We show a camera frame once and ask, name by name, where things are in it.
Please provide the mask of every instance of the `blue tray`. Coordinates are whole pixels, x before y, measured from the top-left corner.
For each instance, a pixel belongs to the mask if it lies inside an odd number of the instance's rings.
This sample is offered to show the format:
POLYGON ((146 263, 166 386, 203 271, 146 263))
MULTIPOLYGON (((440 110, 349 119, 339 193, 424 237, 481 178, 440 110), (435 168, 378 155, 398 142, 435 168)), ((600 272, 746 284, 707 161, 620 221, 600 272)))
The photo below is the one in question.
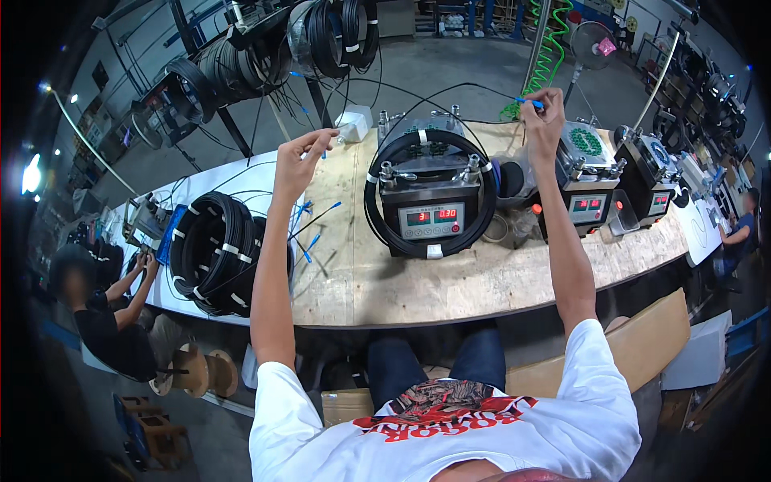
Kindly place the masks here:
POLYGON ((169 265, 169 257, 171 252, 171 233, 180 223, 180 219, 182 219, 182 215, 185 214, 185 211, 187 211, 187 206, 182 204, 178 204, 177 207, 174 208, 174 212, 171 214, 171 219, 169 219, 169 224, 166 226, 166 230, 163 233, 163 239, 160 240, 160 245, 158 246, 158 251, 155 254, 155 259, 157 259, 158 262, 163 266, 169 265))

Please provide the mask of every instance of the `ceiling light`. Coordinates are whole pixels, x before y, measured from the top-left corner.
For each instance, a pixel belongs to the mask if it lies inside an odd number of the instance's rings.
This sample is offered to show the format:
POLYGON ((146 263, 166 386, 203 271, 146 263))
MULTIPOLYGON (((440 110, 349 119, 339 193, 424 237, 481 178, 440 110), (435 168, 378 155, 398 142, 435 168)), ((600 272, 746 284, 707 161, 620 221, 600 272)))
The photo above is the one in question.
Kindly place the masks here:
POLYGON ((40 161, 40 154, 35 154, 32 158, 32 162, 24 169, 24 175, 22 176, 22 194, 25 192, 33 192, 38 188, 40 184, 40 169, 38 169, 38 162, 40 161))

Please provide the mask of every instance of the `black shirt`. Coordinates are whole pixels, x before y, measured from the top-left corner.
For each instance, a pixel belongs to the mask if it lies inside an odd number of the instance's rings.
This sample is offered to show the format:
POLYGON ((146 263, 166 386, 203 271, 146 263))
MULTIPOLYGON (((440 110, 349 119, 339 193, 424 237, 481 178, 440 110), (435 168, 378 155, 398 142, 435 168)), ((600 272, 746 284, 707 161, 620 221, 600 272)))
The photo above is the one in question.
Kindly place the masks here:
POLYGON ((155 356, 147 331, 137 324, 118 331, 104 292, 95 292, 86 309, 75 312, 75 323, 86 348, 102 363, 140 382, 155 378, 155 356))

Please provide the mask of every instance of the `wooden spool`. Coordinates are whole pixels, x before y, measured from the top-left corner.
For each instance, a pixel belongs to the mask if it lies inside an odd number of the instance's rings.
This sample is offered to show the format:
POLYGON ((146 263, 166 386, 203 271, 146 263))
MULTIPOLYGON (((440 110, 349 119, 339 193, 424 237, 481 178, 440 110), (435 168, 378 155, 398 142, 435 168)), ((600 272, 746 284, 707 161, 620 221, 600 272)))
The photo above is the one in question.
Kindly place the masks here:
POLYGON ((209 388, 219 396, 228 397, 238 388, 238 369, 233 359, 222 350, 214 350, 206 355, 209 365, 209 388))
POLYGON ((172 388, 183 389, 193 398, 201 398, 209 389, 209 366, 197 346, 185 343, 174 353, 169 369, 187 370, 188 373, 172 373, 150 381, 150 388, 165 396, 172 388))
POLYGON ((236 365, 222 350, 204 355, 197 346, 186 343, 174 353, 169 369, 183 369, 188 373, 171 373, 150 381, 150 388, 160 396, 177 388, 183 389, 193 398, 201 398, 208 390, 227 397, 238 388, 236 365))

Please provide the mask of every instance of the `hand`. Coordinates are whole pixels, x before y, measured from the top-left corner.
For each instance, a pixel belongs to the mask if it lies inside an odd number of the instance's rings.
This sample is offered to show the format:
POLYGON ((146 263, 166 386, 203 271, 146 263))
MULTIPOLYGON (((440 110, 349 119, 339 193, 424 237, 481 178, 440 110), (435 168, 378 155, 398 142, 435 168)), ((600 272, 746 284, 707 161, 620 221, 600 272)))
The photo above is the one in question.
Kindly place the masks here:
POLYGON ((332 137, 337 129, 320 129, 290 140, 278 147, 273 201, 281 209, 289 209, 311 183, 316 163, 325 150, 332 150, 332 137))
POLYGON ((565 125, 562 89, 548 87, 527 94, 524 98, 539 100, 544 104, 539 113, 536 113, 532 102, 525 102, 520 107, 520 119, 525 122, 527 134, 527 158, 536 174, 555 175, 557 145, 565 125))
POLYGON ((142 271, 147 263, 147 253, 139 253, 136 255, 136 266, 134 271, 142 271))
POLYGON ((155 275, 158 274, 158 260, 155 259, 153 253, 147 253, 147 278, 155 279, 155 275))

